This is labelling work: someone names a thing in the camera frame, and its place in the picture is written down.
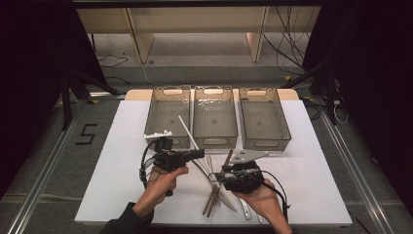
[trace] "plastic storage bin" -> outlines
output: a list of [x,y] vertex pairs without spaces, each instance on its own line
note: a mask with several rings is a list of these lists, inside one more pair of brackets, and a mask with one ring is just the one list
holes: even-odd
[[145,134],[153,135],[171,131],[172,148],[189,148],[190,142],[178,116],[190,128],[191,87],[157,87],[153,89]]
[[196,87],[193,137],[202,149],[235,148],[238,128],[231,87]]
[[240,89],[244,149],[284,151],[291,141],[277,89]]

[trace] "black backdrop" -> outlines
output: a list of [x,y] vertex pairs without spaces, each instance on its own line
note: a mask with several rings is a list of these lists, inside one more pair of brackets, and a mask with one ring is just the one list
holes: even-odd
[[59,99],[64,71],[75,68],[106,81],[79,16],[68,4],[0,1],[0,40],[2,197]]
[[338,74],[373,156],[413,214],[413,3],[376,1]]

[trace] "white tabletop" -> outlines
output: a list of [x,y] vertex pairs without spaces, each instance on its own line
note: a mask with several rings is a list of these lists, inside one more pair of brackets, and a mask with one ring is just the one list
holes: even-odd
[[[320,226],[352,224],[304,104],[301,100],[282,100],[282,108],[292,140],[284,152],[273,152],[270,157],[256,162],[261,170],[271,172],[282,183],[288,205],[291,205],[288,209],[289,223]],[[142,194],[139,167],[146,147],[143,131],[148,110],[149,100],[121,101],[75,221],[97,224],[118,218],[126,204],[135,202]],[[239,140],[234,155],[240,149]],[[220,171],[227,152],[211,154],[216,172]],[[188,163],[188,167],[189,175],[178,178],[173,196],[157,206],[153,223],[179,226],[259,225],[253,210],[251,220],[244,218],[240,201],[224,188],[222,191],[237,211],[221,203],[210,217],[202,215],[211,186],[195,165]]]

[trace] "gray floor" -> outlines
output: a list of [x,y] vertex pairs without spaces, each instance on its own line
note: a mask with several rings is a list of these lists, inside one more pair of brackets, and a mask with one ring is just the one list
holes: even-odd
[[[280,42],[281,36],[277,33],[267,36],[276,45]],[[284,60],[281,56],[277,57],[266,42],[263,44],[260,61],[251,62],[249,48],[243,34],[156,35],[148,62],[143,66],[136,63],[131,38],[128,35],[96,35],[95,42],[96,55],[99,59],[107,55],[128,59],[114,67],[102,67],[108,77],[109,85],[120,91],[151,88],[156,84],[231,85],[235,88],[241,86],[278,87],[285,83],[285,76],[296,76],[280,70],[278,65],[295,73],[302,72],[290,61]],[[307,42],[308,37],[304,35],[300,39],[300,50],[305,51]],[[288,45],[282,44],[282,50],[293,56],[289,49]],[[102,66],[111,66],[122,60],[124,59],[106,58],[100,63]],[[311,80],[306,81],[295,88],[300,96],[309,95],[310,82]],[[101,92],[96,87],[89,87],[89,89],[91,92]],[[100,229],[99,226],[86,226],[73,221],[121,101],[118,98],[96,97],[95,99],[98,100],[97,103],[87,104],[80,113],[73,133],[25,226],[24,233],[97,233]],[[313,108],[308,108],[308,112],[309,117],[316,114]],[[346,115],[341,109],[338,110],[338,114]],[[37,176],[46,164],[61,134],[62,119],[62,107],[58,102],[50,115],[48,126],[39,138],[36,147],[33,148],[32,156],[26,160],[0,202],[0,233],[7,232],[36,182]],[[313,120],[312,123],[349,212],[371,233],[378,233],[322,118]],[[94,140],[88,145],[76,144],[89,140],[88,137],[80,136],[86,124],[96,124],[88,128],[89,134],[95,134]],[[413,233],[412,216],[400,202],[380,170],[380,166],[371,162],[371,154],[351,119],[347,124],[338,124],[337,127],[385,211],[394,233]],[[356,221],[345,228],[314,226],[295,228],[299,233],[367,233]],[[160,231],[165,233],[272,233],[269,228],[240,230],[237,228],[165,229],[161,227],[154,227],[148,233]]]

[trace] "sleeve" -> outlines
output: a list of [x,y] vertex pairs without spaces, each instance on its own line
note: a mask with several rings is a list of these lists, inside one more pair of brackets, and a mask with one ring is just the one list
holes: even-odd
[[99,234],[141,233],[152,222],[154,212],[148,218],[141,218],[133,211],[133,206],[134,203],[128,203],[122,215],[118,219],[109,220]]

